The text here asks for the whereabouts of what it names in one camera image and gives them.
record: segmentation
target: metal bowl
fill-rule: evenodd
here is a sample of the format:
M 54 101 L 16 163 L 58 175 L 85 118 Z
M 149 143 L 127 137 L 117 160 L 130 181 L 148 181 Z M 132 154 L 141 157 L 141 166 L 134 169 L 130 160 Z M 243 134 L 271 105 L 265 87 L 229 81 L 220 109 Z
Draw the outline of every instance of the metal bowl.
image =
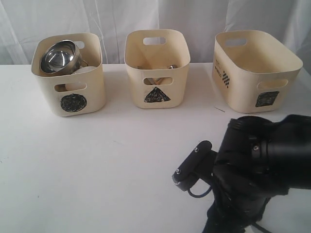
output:
M 60 41 L 51 46 L 42 56 L 40 69 L 48 76 L 72 74 L 81 66 L 78 46 L 71 40 Z

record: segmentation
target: white backdrop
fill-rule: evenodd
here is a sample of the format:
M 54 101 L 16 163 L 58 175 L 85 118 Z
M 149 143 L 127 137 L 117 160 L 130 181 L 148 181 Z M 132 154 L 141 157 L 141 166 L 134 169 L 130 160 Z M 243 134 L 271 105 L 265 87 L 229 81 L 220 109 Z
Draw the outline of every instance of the white backdrop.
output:
M 266 31 L 311 73 L 310 0 L 0 0 L 0 64 L 30 64 L 40 40 L 80 32 L 99 36 L 104 63 L 123 63 L 130 32 L 159 28 L 184 34 L 192 62 L 212 61 L 219 32 Z

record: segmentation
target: bin handle hole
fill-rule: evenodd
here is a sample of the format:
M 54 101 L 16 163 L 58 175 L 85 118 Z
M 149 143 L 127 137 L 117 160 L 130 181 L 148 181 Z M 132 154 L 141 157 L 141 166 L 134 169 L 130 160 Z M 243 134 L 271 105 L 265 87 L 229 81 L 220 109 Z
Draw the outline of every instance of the bin handle hole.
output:
M 171 85 L 173 83 L 173 78 L 145 78 L 143 82 L 145 85 Z
M 225 45 L 227 47 L 230 47 L 230 46 L 243 46 L 243 45 L 246 45 L 246 43 L 247 43 L 247 39 L 246 38 L 237 38 L 237 39 L 226 40 Z
M 257 85 L 257 88 L 258 89 L 275 89 L 275 88 L 285 87 L 287 84 L 288 84 L 287 79 L 278 79 L 278 80 L 260 82 Z
M 64 83 L 55 85 L 54 89 L 57 92 L 76 91 L 86 89 L 87 84 L 83 82 Z
M 166 39 L 164 37 L 145 37 L 143 43 L 144 45 L 164 45 Z
M 74 43 L 76 44 L 76 46 L 78 46 L 79 49 L 83 49 L 85 46 L 83 41 L 74 41 Z

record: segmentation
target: storage bin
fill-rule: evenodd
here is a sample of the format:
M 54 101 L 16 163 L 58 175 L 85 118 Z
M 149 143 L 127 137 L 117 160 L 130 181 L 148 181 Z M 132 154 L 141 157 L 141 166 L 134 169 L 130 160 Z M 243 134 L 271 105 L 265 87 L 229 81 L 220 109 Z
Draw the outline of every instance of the storage bin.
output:
M 301 68 L 302 61 L 268 33 L 247 30 L 215 37 L 212 77 L 237 112 L 278 108 Z
M 165 43 L 144 43 L 145 38 L 154 37 Z M 134 104 L 140 108 L 178 106 L 183 101 L 189 63 L 189 49 L 182 33 L 166 29 L 130 33 L 126 39 L 125 64 Z M 171 65 L 177 68 L 168 69 Z M 158 85 L 149 80 L 162 82 Z
M 88 62 L 89 66 L 96 68 L 86 73 L 47 77 L 40 69 L 41 57 L 50 46 L 62 40 L 75 42 L 80 49 L 82 58 Z M 94 112 L 104 106 L 102 61 L 98 36 L 92 33 L 57 35 L 39 42 L 32 61 L 32 73 L 36 76 L 41 91 L 54 114 L 66 117 Z M 64 88 L 67 83 L 78 82 L 86 83 L 86 87 L 72 91 L 67 91 Z

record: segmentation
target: white tabletop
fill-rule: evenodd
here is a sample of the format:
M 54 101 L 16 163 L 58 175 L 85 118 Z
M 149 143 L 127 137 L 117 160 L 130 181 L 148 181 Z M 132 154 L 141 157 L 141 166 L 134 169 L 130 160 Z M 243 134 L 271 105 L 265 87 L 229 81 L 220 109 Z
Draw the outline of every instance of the white tabletop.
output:
M 217 151 L 230 118 L 242 116 L 214 89 L 211 68 L 191 64 L 180 106 L 144 110 L 131 102 L 124 65 L 104 65 L 104 108 L 59 117 L 29 65 L 0 66 L 0 231 L 200 233 L 213 196 L 191 198 L 171 175 L 200 141 Z M 258 116 L 311 115 L 310 96 L 302 70 L 284 105 Z M 308 190 L 273 198 L 262 225 L 309 232 L 310 200 Z

